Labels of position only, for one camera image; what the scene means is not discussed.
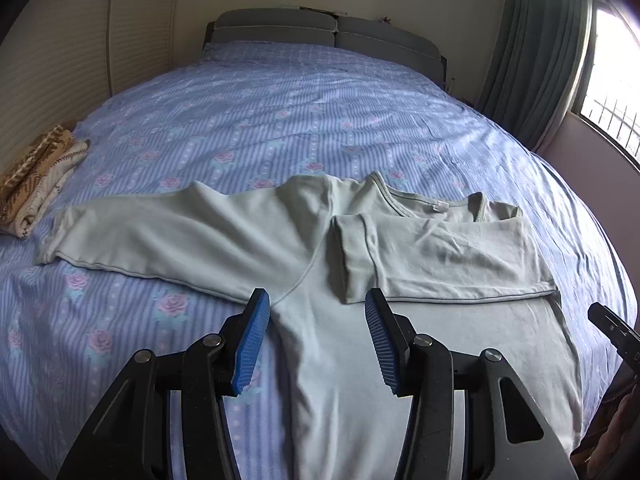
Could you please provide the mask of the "person's right hand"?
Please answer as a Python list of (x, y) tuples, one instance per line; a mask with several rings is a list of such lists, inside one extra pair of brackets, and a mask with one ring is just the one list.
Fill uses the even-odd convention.
[(621, 396), (616, 410), (613, 402), (605, 402), (608, 409), (596, 422), (606, 426), (587, 434), (570, 456), (579, 479), (638, 479), (639, 478), (639, 387)]

